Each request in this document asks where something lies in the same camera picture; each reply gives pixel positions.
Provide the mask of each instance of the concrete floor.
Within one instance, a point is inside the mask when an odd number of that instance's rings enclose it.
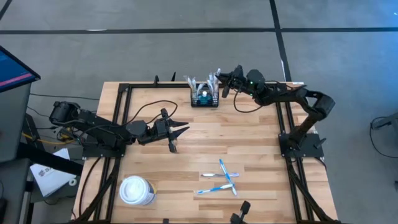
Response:
[[[282,28],[398,27],[395,1],[275,0]],[[13,0],[0,30],[273,27],[267,0]],[[338,216],[347,223],[396,223],[398,160],[380,156],[369,122],[397,112],[398,33],[283,33],[293,81],[336,101],[317,124]],[[105,81],[149,81],[173,72],[205,77],[237,64],[284,80],[273,32],[229,34],[0,35],[3,45],[42,76],[32,92],[98,98]],[[96,101],[74,100],[96,109]],[[31,96],[29,106],[49,114],[53,98]],[[37,126],[47,119],[29,111]],[[389,127],[374,133],[377,147],[398,156]],[[32,223],[66,222],[73,199],[38,203]]]

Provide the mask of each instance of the wooden tabletop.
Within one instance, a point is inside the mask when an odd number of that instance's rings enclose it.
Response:
[[[104,83],[97,111],[99,116],[112,120],[118,85],[119,82]],[[163,218],[169,218],[171,223],[229,223],[232,213],[239,214],[244,200],[251,203],[251,209],[245,216],[248,223],[295,223],[286,164],[280,156],[277,140],[280,131],[275,105],[265,106],[253,113],[238,113],[233,106],[234,94],[234,91],[230,91],[227,98],[220,98],[218,108],[192,108],[187,88],[133,89],[129,119],[146,103],[171,100],[178,104],[172,119],[189,122],[190,129],[178,138],[179,154],[169,152],[166,140],[146,146],[135,143],[127,147],[121,161],[113,223],[161,223]],[[240,110],[258,107],[245,94],[238,95],[236,104]],[[295,124],[300,124],[307,114],[298,104],[291,105]],[[170,114],[174,105],[158,103],[148,106],[136,119],[149,121],[162,108],[166,108]],[[283,104],[282,111],[286,130],[289,131]],[[200,177],[204,172],[221,174],[219,159],[223,159],[228,172],[239,172],[239,177],[233,177],[238,196],[235,197],[231,190],[196,195],[196,190],[227,183],[225,178]],[[95,160],[92,158],[85,162],[73,208],[76,214],[81,187]],[[98,192],[103,161],[101,159],[97,163],[88,179],[83,210]],[[326,214],[337,218],[325,168],[311,158],[304,159],[303,163],[310,193]],[[157,199],[152,205],[131,206],[120,199],[120,183],[131,175],[139,175],[156,186]],[[306,219],[303,197],[301,193],[298,194],[302,216]],[[103,202],[102,218],[107,204],[108,194]]]

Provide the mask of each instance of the blue toothbrush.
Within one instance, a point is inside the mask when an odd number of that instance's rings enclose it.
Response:
[[[220,187],[213,187],[213,188],[210,189],[210,190],[198,190],[198,191],[197,191],[197,194],[204,194],[204,193],[207,193],[207,192],[213,192],[213,191],[217,191],[217,190],[223,190],[223,189],[227,189],[227,188],[230,188],[230,187],[234,187],[234,185],[233,185],[233,184],[225,184],[225,185],[222,185],[222,186],[220,186]]]
[[[235,187],[234,187],[235,184],[232,182],[231,177],[229,176],[228,171],[226,170],[226,168],[225,168],[225,166],[224,166],[224,162],[223,162],[222,159],[220,159],[220,165],[221,165],[222,170],[224,171],[224,174],[225,174],[226,179],[228,180],[228,182],[229,182],[230,184],[232,184],[232,193],[234,193],[234,195],[237,196],[238,193],[236,193],[236,189],[235,189]]]

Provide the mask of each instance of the computer screen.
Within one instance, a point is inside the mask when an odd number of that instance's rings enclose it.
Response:
[[[0,92],[38,79],[38,74],[0,47]]]

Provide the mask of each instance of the metal bracket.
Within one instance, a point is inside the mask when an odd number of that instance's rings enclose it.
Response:
[[[175,81],[175,72],[174,72],[173,77],[172,77],[172,82],[174,82],[174,81]]]
[[[154,81],[154,86],[157,87],[157,84],[159,82],[159,77],[155,75],[155,81]]]
[[[289,146],[289,134],[279,135],[280,154],[282,157],[323,157],[322,143],[326,139],[320,139],[318,134],[308,133],[303,138],[300,149]]]
[[[124,153],[126,152],[126,147],[120,147],[119,150],[114,151],[110,150],[108,147],[101,147],[97,145],[93,146],[85,146],[83,148],[83,158],[90,157],[104,157],[104,158],[119,158],[124,157]]]
[[[118,88],[118,93],[124,92],[127,88],[129,88],[129,85],[130,84],[128,83],[120,83]]]

